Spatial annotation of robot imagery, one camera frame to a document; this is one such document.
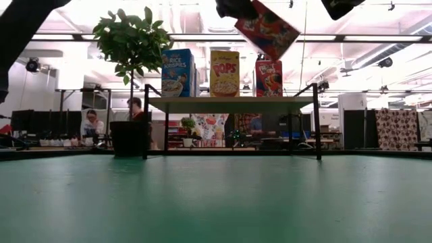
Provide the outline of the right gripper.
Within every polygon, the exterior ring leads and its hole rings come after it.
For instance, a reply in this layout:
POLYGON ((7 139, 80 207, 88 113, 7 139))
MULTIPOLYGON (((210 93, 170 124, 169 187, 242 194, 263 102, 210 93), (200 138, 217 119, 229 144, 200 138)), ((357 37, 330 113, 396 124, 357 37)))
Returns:
POLYGON ((365 0, 321 0, 332 20, 338 20, 365 0))

